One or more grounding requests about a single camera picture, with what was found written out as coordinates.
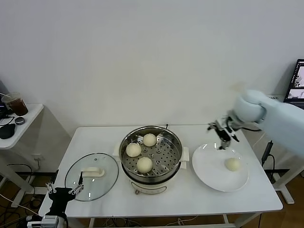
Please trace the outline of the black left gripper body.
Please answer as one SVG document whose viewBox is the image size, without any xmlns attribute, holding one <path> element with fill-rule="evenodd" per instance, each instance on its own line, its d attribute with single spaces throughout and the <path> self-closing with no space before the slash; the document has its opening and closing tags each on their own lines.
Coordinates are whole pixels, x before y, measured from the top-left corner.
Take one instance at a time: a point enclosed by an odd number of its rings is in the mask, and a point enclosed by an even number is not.
<svg viewBox="0 0 304 228">
<path fill-rule="evenodd" d="M 52 200 L 49 215 L 60 215 L 66 211 L 68 202 L 72 200 L 72 195 L 69 193 L 71 190 L 71 188 L 56 187 L 48 193 L 48 197 Z"/>
</svg>

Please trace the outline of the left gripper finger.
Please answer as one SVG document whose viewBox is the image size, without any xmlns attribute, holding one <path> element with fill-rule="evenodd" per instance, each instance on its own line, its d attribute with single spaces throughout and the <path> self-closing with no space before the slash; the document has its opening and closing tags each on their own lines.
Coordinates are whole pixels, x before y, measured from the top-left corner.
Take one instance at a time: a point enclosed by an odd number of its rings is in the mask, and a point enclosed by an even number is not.
<svg viewBox="0 0 304 228">
<path fill-rule="evenodd" d="M 48 193 L 55 193 L 56 192 L 56 189 L 54 187 L 54 183 L 56 181 L 57 174 L 58 174 L 58 170 L 56 170 L 56 172 L 52 175 L 50 181 L 46 183 L 46 188 L 47 188 Z"/>
<path fill-rule="evenodd" d="M 69 191 L 69 194 L 78 195 L 84 189 L 83 185 L 83 172 L 80 172 L 80 176 L 78 179 L 78 184 L 75 188 Z"/>
</svg>

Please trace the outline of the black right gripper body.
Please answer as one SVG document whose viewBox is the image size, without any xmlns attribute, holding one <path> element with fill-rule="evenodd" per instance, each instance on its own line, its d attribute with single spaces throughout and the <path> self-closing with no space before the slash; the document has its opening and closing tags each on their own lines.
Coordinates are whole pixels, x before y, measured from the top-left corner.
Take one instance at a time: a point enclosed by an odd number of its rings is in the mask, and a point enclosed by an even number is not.
<svg viewBox="0 0 304 228">
<path fill-rule="evenodd" d="M 216 133 L 223 142 L 229 142 L 234 137 L 234 132 L 229 125 L 215 125 Z"/>
</svg>

